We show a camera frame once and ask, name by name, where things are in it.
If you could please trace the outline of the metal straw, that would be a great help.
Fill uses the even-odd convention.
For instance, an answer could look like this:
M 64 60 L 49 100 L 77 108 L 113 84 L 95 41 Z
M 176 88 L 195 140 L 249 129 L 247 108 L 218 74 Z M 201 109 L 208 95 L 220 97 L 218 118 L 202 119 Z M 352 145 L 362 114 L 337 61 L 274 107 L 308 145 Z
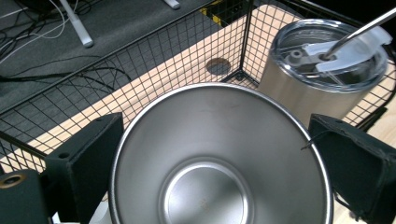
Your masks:
M 376 26 L 380 26 L 383 23 L 393 19 L 396 16 L 396 7 L 392 8 L 388 12 L 384 13 L 383 15 L 379 16 L 378 18 L 368 22 L 367 24 L 363 25 L 361 28 L 356 30 L 355 32 L 344 36 L 341 38 L 337 43 L 335 43 L 325 54 L 325 59 L 330 59 L 341 47 L 343 47 L 346 43 L 350 42 L 355 37 L 365 34 L 366 32 L 370 31 L 371 29 L 375 28 Z

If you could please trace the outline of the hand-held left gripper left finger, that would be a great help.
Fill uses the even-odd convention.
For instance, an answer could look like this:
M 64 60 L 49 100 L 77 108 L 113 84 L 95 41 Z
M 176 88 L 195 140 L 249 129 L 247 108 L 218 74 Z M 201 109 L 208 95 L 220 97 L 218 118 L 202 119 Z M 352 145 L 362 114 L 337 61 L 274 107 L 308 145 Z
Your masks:
M 124 131 L 121 113 L 102 116 L 46 158 L 50 209 L 64 222 L 88 224 L 108 189 L 110 168 Z

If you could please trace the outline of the black wire basket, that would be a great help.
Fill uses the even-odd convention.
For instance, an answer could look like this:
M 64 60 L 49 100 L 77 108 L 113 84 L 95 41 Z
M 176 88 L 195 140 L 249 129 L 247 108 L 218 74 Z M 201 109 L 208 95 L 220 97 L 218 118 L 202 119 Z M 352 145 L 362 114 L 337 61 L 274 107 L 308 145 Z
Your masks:
M 288 23 L 321 18 L 358 24 L 307 0 L 249 0 L 246 15 L 221 27 L 199 11 L 206 5 L 0 110 L 0 174 L 42 172 L 45 157 L 92 120 L 121 112 L 130 123 L 148 103 L 179 87 L 228 82 L 257 88 L 276 32 Z M 205 65 L 214 58 L 228 60 L 231 71 L 209 74 Z

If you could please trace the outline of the black and yellow object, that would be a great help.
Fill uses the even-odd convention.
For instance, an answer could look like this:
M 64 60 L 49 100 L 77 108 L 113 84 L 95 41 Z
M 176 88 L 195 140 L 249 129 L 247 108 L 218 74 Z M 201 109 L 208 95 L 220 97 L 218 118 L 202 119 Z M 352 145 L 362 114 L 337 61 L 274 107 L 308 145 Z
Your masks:
M 217 25 L 225 27 L 248 13 L 249 0 L 215 0 L 199 9 Z

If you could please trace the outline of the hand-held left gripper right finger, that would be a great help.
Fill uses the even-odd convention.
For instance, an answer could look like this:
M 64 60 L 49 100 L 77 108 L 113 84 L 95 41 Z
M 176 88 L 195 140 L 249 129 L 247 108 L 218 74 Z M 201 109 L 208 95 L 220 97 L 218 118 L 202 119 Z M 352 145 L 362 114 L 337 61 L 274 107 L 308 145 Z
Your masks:
M 340 120 L 311 116 L 312 137 L 336 201 L 368 224 L 396 218 L 396 148 Z

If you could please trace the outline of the round table grommet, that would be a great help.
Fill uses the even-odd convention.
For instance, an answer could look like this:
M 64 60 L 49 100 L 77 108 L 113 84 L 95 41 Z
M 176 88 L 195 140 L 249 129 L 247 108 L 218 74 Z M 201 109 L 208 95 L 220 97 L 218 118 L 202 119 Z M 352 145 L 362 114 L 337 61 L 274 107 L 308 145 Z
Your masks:
M 224 58 L 214 58 L 205 65 L 206 71 L 215 76 L 224 76 L 231 71 L 231 64 Z

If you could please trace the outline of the stainless steel cup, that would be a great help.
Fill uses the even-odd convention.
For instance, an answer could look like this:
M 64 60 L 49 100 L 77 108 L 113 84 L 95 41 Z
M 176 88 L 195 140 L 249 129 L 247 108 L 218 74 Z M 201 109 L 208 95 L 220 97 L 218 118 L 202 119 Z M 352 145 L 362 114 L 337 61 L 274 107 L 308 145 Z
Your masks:
M 332 192 L 305 127 L 265 95 L 195 84 L 147 105 L 111 170 L 115 224 L 332 224 Z

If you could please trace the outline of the steel tumbler with clear lid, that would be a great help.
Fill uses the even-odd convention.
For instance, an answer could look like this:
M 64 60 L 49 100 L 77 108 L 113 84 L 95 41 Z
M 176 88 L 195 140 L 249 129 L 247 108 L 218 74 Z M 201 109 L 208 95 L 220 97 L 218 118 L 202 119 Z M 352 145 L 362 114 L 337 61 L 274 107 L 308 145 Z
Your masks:
M 345 117 L 388 70 L 382 27 L 353 38 L 329 59 L 325 54 L 355 28 L 340 21 L 307 19 L 281 28 L 269 49 L 259 91 L 285 106 L 302 124 L 313 113 Z

